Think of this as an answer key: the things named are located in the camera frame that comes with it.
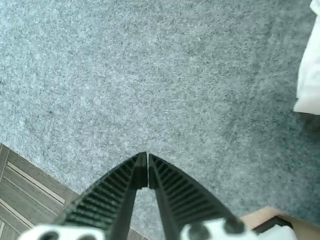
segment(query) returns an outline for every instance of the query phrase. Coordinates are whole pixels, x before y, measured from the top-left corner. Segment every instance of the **wood plank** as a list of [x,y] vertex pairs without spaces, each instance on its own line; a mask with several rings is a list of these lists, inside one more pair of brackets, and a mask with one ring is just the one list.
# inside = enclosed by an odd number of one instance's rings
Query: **wood plank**
[[148,240],[148,239],[130,227],[127,240]]
[[79,197],[79,194],[76,192],[72,191],[71,189],[69,190],[68,196],[65,199],[65,203],[63,205],[63,209],[66,209],[74,200],[76,200]]
[[34,225],[50,223],[55,217],[5,178],[0,184],[0,198]]
[[29,227],[24,224],[22,221],[17,219],[10,211],[4,208],[3,205],[0,204],[0,219],[10,225],[14,230],[18,233],[23,233],[24,231],[28,230]]
[[41,171],[36,166],[32,165],[30,162],[25,160],[23,157],[19,156],[13,151],[9,151],[7,161],[15,165],[17,168],[21,169],[27,175],[31,176],[33,179],[44,185],[46,188],[50,189],[63,199],[66,199],[69,193],[69,189],[62,183],[53,179],[47,173]]
[[4,224],[0,240],[17,240],[18,237],[19,237],[19,233],[17,233],[8,224]]
[[0,219],[0,238],[1,238],[2,232],[4,231],[4,227],[5,227],[5,222],[1,221]]
[[6,167],[3,173],[3,178],[11,182],[29,197],[48,209],[51,213],[58,215],[63,210],[63,205],[59,201],[36,187],[32,182],[28,181],[11,167]]
[[0,143],[0,183],[1,183],[4,170],[7,165],[9,151],[10,151],[9,148],[7,148],[5,145]]

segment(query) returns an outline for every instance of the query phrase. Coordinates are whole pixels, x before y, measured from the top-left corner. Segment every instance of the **screw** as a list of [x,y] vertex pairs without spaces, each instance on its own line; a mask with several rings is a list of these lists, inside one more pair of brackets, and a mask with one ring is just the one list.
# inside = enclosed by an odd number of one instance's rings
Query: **screw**
[[245,231],[245,224],[236,217],[229,217],[225,221],[224,230],[228,234],[241,234]]
[[190,240],[208,240],[210,239],[210,233],[206,226],[202,223],[194,223],[189,229]]

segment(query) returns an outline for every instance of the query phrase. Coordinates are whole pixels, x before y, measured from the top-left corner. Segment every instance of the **carpet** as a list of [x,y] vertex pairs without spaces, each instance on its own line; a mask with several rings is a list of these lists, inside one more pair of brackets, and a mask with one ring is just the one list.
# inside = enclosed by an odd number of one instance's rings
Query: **carpet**
[[[320,120],[292,111],[299,0],[0,2],[0,142],[77,193],[138,152],[236,215],[320,223]],[[132,227],[163,238],[152,191]]]

